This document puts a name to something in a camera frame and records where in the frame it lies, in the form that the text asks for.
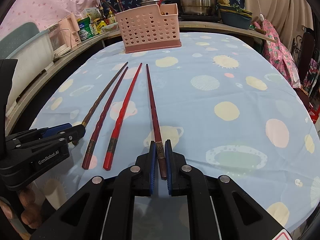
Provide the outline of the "left hand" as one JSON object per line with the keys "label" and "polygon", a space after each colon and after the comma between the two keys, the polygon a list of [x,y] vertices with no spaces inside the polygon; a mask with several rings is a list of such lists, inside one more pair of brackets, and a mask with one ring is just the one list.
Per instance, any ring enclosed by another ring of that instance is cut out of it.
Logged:
{"label": "left hand", "polygon": [[17,225],[17,218],[20,217],[22,224],[30,229],[37,229],[42,224],[41,208],[35,203],[36,194],[33,191],[33,184],[29,184],[18,194],[19,200],[24,208],[22,214],[17,216],[12,208],[1,200],[1,210],[8,219],[10,225],[15,232],[19,235],[18,239],[30,239],[31,234],[26,231],[24,226]]}

